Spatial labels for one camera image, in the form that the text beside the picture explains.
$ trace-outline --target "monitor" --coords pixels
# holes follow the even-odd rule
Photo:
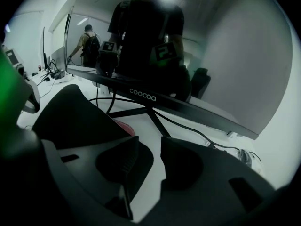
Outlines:
[[[85,18],[92,28],[88,32],[102,41],[101,70],[68,65],[67,72],[149,107],[226,134],[236,132],[256,139],[285,94],[292,67],[292,36],[274,0],[256,0],[264,16],[259,10],[250,15],[253,7],[244,1],[248,0],[218,0],[218,10],[206,13],[199,6],[187,9],[180,0],[154,0],[160,15],[156,11],[150,16],[137,13],[128,22],[128,15],[114,13],[114,8],[138,9],[139,0],[130,6],[116,0],[105,22],[92,11]],[[74,7],[84,5],[76,1]],[[83,17],[76,9],[70,16],[65,30],[66,57],[88,40]],[[82,58],[89,65],[88,56]]]
[[[41,37],[41,51],[42,51],[42,54],[41,54],[41,57],[43,58],[43,65],[42,67],[44,67],[45,69],[48,68],[48,63],[47,63],[47,56],[46,56],[46,53],[45,53],[45,50],[44,50],[44,32],[45,32],[45,27],[43,27],[43,32],[42,32],[42,37]]]
[[[50,57],[47,58],[47,65],[50,65]]]
[[[62,46],[57,51],[55,51],[51,55],[51,59],[53,59],[55,61],[58,70],[60,70],[60,71],[65,70],[66,58],[65,58],[64,46]]]
[[[5,51],[5,54],[14,67],[17,67],[18,65],[21,65],[23,63],[20,56],[14,49],[8,49],[7,51]]]

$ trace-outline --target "black chair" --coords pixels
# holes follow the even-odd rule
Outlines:
[[[207,75],[208,70],[205,68],[198,68],[194,73],[191,86],[192,92],[191,96],[201,99],[210,80],[211,77]]]
[[[77,85],[64,87],[42,111],[32,130],[40,139],[54,143],[62,156],[63,162],[67,167],[70,167],[69,170],[71,172],[72,164],[83,163],[81,162],[81,155],[84,154],[83,150],[93,154],[92,150],[95,150],[93,145],[103,144],[106,146],[112,141],[118,141],[130,136],[106,113],[90,103]],[[135,155],[137,157],[134,162],[131,161],[133,165],[130,171],[127,172],[127,189],[130,201],[138,192],[153,165],[153,155],[150,149],[140,143],[137,138],[134,137],[131,140],[131,142],[136,144]],[[131,152],[125,153],[122,145],[117,146],[108,155],[107,158],[109,159],[107,161],[110,165],[105,168],[116,170],[117,167],[118,170],[118,167],[121,167],[120,169],[123,170],[122,165],[114,165],[114,163],[122,160],[126,162],[127,157],[132,157],[133,155]],[[97,168],[97,157],[95,156],[94,158],[93,164]],[[104,176],[103,172],[97,171],[97,173]],[[111,182],[111,188],[115,189],[110,189],[107,192],[108,197],[110,194],[114,197],[119,190],[116,182]]]

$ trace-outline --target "red object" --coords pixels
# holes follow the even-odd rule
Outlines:
[[[133,128],[131,128],[129,125],[118,121],[118,120],[114,120],[123,130],[125,130],[128,134],[130,134],[131,136],[135,136],[135,132],[133,130]]]

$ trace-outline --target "office chair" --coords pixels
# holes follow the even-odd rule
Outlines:
[[[32,130],[40,139],[54,143],[63,162],[71,171],[81,163],[89,163],[90,159],[85,161],[87,153],[95,156],[105,151],[101,146],[95,149],[95,145],[102,144],[103,148],[108,150],[108,144],[117,142],[114,150],[108,150],[110,153],[106,156],[109,160],[106,160],[108,165],[105,168],[109,171],[96,172],[99,161],[97,156],[92,157],[94,162],[90,166],[93,173],[109,175],[124,170],[124,165],[120,165],[121,161],[131,164],[130,170],[127,171],[129,201],[132,201],[153,165],[153,155],[149,148],[140,143],[138,137],[130,137],[114,120],[90,103],[77,85],[64,87],[42,111]],[[130,146],[123,149],[123,145],[127,146],[127,138],[134,148]],[[77,173],[74,169],[73,175],[80,181],[81,175]],[[118,178],[108,186],[111,187],[107,192],[108,198],[118,193],[119,186],[116,182],[119,182]]]

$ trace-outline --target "backpack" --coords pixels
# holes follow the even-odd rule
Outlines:
[[[91,37],[88,33],[85,33],[89,37],[83,49],[83,54],[86,54],[88,61],[93,63],[99,55],[100,44],[96,36]]]

